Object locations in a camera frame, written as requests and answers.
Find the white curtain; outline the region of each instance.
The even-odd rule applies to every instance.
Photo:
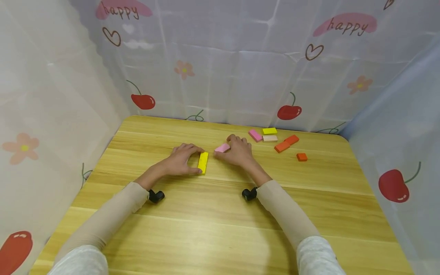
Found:
[[[0,273],[25,274],[131,112],[68,3],[0,1],[0,41]]]
[[[71,2],[137,113],[326,133],[440,30],[438,0]]]
[[[440,270],[440,35],[343,130],[416,274]]]

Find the small orange cube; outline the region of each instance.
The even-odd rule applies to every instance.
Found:
[[[307,155],[305,153],[297,154],[298,161],[307,161]]]
[[[294,143],[297,143],[300,139],[296,136],[290,136],[287,139],[285,139],[284,141],[287,141],[290,145],[293,145]]]
[[[290,144],[287,141],[283,141],[280,144],[276,145],[274,148],[278,153],[281,153],[289,147],[290,147]]]

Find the forearm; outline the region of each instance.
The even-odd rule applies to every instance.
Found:
[[[151,167],[114,195],[70,236],[59,250],[54,264],[82,245],[92,245],[102,250],[127,217],[148,200],[148,190],[160,177],[161,172]]]
[[[276,219],[295,251],[302,240],[320,236],[301,207],[276,181],[271,180],[259,187],[257,198]]]

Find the white sleeve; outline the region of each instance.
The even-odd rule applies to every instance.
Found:
[[[297,249],[300,275],[344,275],[336,255],[326,239],[311,236],[304,239]]]
[[[48,275],[108,275],[107,259],[96,246],[79,246],[67,253]]]

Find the flower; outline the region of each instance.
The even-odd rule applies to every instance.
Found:
[[[2,148],[5,151],[15,153],[12,155],[9,163],[12,165],[19,164],[26,157],[32,160],[37,160],[38,155],[35,153],[34,149],[40,144],[37,138],[30,138],[26,133],[20,133],[17,135],[17,142],[5,142],[2,144]]]
[[[192,71],[192,65],[188,62],[183,63],[182,60],[177,61],[177,68],[174,68],[174,71],[177,74],[180,74],[182,80],[185,80],[187,78],[187,75],[189,75],[190,77],[193,77],[195,75]]]
[[[373,83],[372,79],[365,79],[364,75],[358,77],[356,82],[350,82],[347,84],[347,88],[351,89],[350,94],[354,94],[357,91],[365,92],[368,90],[368,87]]]

